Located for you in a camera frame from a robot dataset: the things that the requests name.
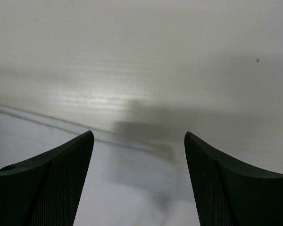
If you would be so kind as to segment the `light white skirt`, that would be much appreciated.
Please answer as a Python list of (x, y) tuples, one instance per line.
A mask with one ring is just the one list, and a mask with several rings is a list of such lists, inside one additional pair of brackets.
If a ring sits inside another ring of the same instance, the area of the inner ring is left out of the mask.
[[(53, 149), (90, 128), (0, 106), (0, 169)], [(154, 145), (92, 130), (92, 158), (77, 226), (197, 226), (186, 162)]]

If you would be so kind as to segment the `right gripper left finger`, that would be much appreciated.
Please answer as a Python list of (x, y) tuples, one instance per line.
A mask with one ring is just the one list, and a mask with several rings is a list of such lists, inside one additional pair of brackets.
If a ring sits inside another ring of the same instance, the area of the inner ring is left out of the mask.
[(72, 226), (93, 146), (87, 131), (0, 169), (0, 226)]

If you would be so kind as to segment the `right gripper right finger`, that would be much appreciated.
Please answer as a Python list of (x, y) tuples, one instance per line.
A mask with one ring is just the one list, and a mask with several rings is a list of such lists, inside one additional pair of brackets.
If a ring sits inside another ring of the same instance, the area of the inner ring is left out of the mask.
[(283, 226), (283, 174), (242, 162), (191, 132), (184, 148), (200, 225)]

